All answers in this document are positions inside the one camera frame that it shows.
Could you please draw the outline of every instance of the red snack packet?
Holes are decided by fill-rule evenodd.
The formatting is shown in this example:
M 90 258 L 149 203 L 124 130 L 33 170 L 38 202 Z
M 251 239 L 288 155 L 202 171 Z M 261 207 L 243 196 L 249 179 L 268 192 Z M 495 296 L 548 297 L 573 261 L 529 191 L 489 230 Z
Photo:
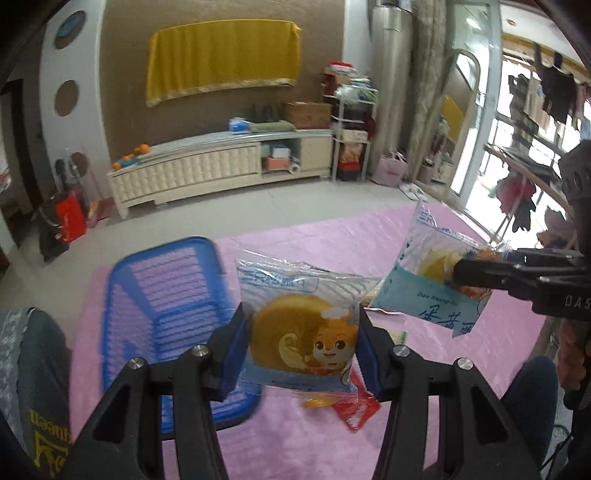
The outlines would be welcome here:
M 350 380 L 358 388 L 357 398 L 344 398 L 332 407 L 349 430 L 355 433 L 379 410 L 379 402 L 367 391 L 358 372 L 351 370 Z

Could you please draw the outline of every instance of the pink mat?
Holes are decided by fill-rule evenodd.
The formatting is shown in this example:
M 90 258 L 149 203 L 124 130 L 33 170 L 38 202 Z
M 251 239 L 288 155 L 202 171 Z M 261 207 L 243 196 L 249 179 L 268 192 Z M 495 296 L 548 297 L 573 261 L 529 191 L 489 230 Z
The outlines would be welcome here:
M 447 207 L 429 208 L 439 225 L 478 237 Z M 230 293 L 237 303 L 235 259 L 243 249 L 335 271 L 386 276 L 404 241 L 412 212 L 412 208 L 400 208 L 218 240 Z M 93 274 L 74 345 L 70 384 L 74 437 L 102 395 L 100 322 L 108 272 L 105 267 Z M 413 317 L 370 317 L 406 330 L 408 345 L 425 359 L 451 364 L 459 357 L 471 358 L 499 396 L 528 358 L 544 322 L 532 313 L 529 303 L 503 292 L 493 294 L 474 330 L 457 339 L 452 339 L 450 330 Z M 430 403 L 426 465 L 437 455 L 436 405 L 436 400 Z M 218 438 L 231 478 L 371 478 L 388 410 L 388 404 L 382 405 L 363 429 L 353 434 L 332 408 L 307 410 L 297 398 L 264 396 L 251 419 L 219 432 Z M 177 479 L 174 442 L 164 442 L 163 450 L 167 478 Z

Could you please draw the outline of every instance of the pink bag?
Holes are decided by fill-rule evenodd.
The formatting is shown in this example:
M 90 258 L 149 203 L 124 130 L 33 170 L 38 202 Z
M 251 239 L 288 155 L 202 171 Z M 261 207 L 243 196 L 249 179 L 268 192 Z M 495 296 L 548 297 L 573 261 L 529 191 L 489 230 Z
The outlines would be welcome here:
M 392 152 L 379 158 L 372 180 L 379 185 L 398 187 L 407 171 L 408 164 L 404 157 L 398 152 Z

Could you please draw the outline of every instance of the yellow cloth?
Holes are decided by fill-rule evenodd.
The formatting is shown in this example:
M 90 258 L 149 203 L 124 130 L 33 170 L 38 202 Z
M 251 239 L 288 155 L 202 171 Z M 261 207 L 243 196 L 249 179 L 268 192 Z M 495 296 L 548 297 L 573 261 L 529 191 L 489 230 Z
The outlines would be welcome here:
M 449 95 L 446 95 L 443 100 L 441 116 L 449 126 L 447 137 L 452 142 L 457 143 L 457 139 L 460 136 L 460 130 L 462 130 L 462 123 L 464 123 L 464 114 Z
M 294 85 L 300 29 L 283 20 L 218 20 L 157 31 L 146 103 L 242 87 Z

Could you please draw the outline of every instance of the black cable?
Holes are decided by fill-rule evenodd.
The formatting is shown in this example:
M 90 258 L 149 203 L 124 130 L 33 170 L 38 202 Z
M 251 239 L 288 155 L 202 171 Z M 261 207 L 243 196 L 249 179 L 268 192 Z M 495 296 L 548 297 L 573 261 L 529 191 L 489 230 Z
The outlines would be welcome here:
M 566 438 L 565 438 L 565 439 L 564 439 L 562 442 L 559 442 L 559 443 L 558 443 L 558 445 L 557 445 L 557 446 L 556 446 L 556 448 L 554 449 L 554 453 L 553 453 L 553 454 L 552 454 L 552 455 L 551 455 L 551 456 L 550 456 L 550 457 L 549 457 L 549 458 L 548 458 L 548 459 L 547 459 L 547 460 L 544 462 L 544 464 L 543 464 L 543 465 L 542 465 L 542 467 L 540 468 L 540 472 L 541 472 L 541 471 L 542 471 L 544 468 L 546 468 L 546 467 L 547 467 L 547 466 L 548 466 L 548 465 L 549 465 L 551 462 L 553 462 L 553 461 L 556 459 L 556 457 L 558 456 L 558 454 L 559 454 L 559 453 L 562 451 L 562 449 L 563 449 L 563 448 L 564 448 L 566 445 L 568 445 L 568 443 L 569 443 L 569 440 L 570 440 L 570 439 L 573 437 L 573 434 L 572 434 L 572 432 L 570 432 L 570 431 L 568 430 L 568 428 L 567 428 L 567 427 L 565 427 L 564 425 L 561 425 L 561 424 L 557 423 L 557 424 L 555 424 L 555 425 L 554 425 L 554 429 L 555 429 L 555 428 L 557 428 L 557 427 L 558 427 L 558 428 L 561 428 L 561 429 L 563 429 L 565 432 L 567 432 L 567 433 L 568 433 L 568 435 L 566 436 Z

